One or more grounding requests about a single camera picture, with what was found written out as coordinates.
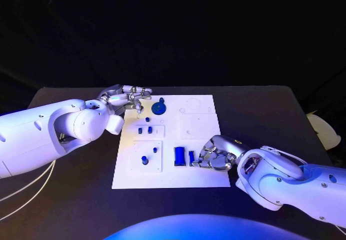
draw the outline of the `dark table surface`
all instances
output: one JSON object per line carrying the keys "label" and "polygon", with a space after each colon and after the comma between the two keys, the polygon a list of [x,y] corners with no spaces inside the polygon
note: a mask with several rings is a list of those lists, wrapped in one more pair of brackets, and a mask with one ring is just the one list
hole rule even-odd
{"label": "dark table surface", "polygon": [[[67,99],[93,99],[101,90],[41,88],[28,107]],[[249,147],[268,145],[308,163],[331,166],[288,87],[152,87],[152,94],[212,95],[220,134],[236,138]],[[343,237],[331,224],[314,220],[292,206],[284,205],[278,211],[261,207],[235,186],[236,168],[229,171],[230,188],[111,189],[119,138],[105,131],[99,139],[57,159],[37,197],[0,222],[0,239],[102,239],[145,220],[177,214],[250,219],[310,239]],[[46,167],[1,179],[0,197],[21,188]],[[0,216],[30,199],[43,182],[44,177],[0,203]]]}

